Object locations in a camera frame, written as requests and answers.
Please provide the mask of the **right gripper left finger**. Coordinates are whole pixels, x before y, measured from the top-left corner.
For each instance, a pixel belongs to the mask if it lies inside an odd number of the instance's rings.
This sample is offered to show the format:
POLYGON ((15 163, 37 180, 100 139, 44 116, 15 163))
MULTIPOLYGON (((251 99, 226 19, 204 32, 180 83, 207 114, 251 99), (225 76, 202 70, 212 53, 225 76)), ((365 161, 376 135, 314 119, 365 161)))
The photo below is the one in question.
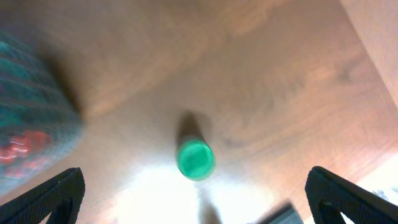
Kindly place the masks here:
POLYGON ((80 168, 69 168, 1 205, 1 224, 75 224, 85 195, 80 168))

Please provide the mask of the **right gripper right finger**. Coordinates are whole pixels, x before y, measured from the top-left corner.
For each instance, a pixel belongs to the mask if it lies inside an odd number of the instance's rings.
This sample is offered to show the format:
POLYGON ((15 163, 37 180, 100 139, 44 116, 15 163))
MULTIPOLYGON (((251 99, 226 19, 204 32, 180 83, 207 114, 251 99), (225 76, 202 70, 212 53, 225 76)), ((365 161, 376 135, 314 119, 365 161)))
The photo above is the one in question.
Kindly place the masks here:
POLYGON ((397 223, 397 206, 354 183, 315 166, 305 184, 308 204, 316 224, 397 223))

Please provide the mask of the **green lidded jar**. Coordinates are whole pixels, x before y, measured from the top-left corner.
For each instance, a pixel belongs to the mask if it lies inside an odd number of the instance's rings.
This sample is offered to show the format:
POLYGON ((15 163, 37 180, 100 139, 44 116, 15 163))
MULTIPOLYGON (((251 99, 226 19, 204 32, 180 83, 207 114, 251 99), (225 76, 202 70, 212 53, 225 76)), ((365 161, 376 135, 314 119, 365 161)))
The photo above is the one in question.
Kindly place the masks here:
POLYGON ((185 136, 178 145, 176 159, 182 175, 194 181, 207 179, 216 164, 212 148, 199 136, 185 136))

